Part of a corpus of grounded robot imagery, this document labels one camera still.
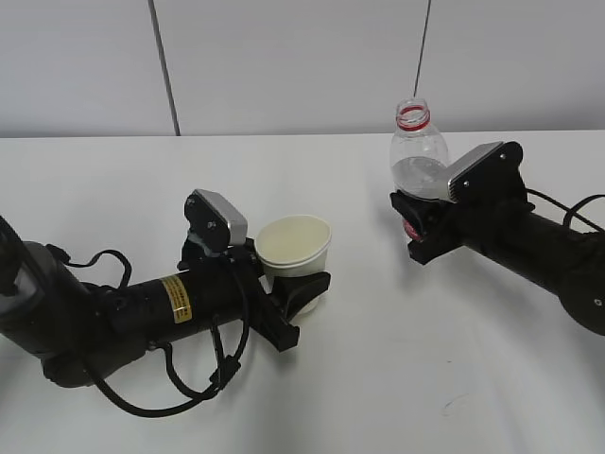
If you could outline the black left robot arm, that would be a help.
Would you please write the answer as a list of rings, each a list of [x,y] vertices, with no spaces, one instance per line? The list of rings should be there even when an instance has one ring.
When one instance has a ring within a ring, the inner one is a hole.
[[[298,315],[330,286],[325,271],[280,277],[271,290],[246,239],[212,253],[189,236],[175,274],[115,286],[79,281],[69,255],[1,226],[1,333],[37,358],[63,388],[90,386],[146,352],[240,321],[276,350],[295,347]]]

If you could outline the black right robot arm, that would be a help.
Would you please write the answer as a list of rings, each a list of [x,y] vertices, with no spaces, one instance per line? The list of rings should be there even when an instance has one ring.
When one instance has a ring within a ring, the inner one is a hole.
[[[585,329],[604,332],[604,235],[580,233],[534,212],[525,197],[425,201],[397,191],[392,207],[425,265],[466,247],[554,294]]]

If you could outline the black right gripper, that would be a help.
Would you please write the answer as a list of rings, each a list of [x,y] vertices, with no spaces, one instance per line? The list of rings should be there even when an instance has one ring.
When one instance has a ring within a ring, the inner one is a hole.
[[[494,204],[455,204],[421,199],[401,190],[392,192],[389,198],[412,239],[408,243],[409,256],[420,264],[462,246],[484,253],[499,235],[534,209],[533,203],[515,198]]]

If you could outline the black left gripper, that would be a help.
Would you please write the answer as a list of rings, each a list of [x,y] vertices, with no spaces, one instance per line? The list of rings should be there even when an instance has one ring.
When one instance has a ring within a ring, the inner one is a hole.
[[[310,313],[331,283],[331,274],[320,271],[298,277],[275,277],[271,291],[265,291],[260,279],[267,278],[268,272],[251,238],[239,246],[229,246],[221,253],[212,251],[199,239],[185,239],[178,269],[197,271],[203,265],[217,265],[226,272],[243,300],[245,325],[280,353],[298,345],[300,328],[291,321]]]

